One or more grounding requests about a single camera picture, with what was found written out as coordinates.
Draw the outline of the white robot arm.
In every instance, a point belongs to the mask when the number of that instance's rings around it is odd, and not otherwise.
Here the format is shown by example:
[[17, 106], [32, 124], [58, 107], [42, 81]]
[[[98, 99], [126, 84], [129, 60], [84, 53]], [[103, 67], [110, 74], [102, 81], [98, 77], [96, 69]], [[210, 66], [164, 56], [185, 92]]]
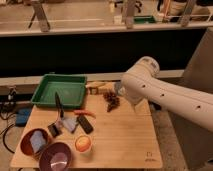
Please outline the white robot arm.
[[146, 98], [213, 132], [213, 94], [159, 80], [159, 71], [154, 58], [141, 57], [122, 76], [126, 98], [134, 105]]

